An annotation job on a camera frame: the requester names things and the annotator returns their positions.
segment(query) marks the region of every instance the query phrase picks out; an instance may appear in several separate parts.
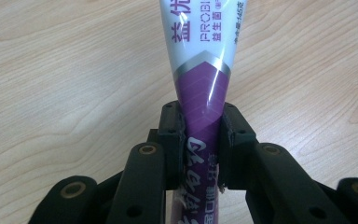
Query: toothpaste tube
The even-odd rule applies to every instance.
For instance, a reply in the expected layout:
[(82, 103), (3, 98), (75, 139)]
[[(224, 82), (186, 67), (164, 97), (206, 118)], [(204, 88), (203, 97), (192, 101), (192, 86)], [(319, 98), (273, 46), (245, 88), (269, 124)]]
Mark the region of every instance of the toothpaste tube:
[(246, 0), (160, 0), (173, 79), (186, 121), (184, 183), (172, 224), (218, 222), (217, 139)]

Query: wooden table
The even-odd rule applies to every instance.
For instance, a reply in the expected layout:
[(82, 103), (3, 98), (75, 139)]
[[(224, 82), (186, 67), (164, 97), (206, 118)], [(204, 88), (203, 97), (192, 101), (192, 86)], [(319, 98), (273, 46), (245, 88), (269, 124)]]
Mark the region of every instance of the wooden table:
[[(0, 0), (0, 223), (123, 169), (175, 99), (157, 0)], [(250, 1), (227, 101), (312, 178), (358, 176), (358, 0)], [(251, 223), (244, 195), (220, 223)]]

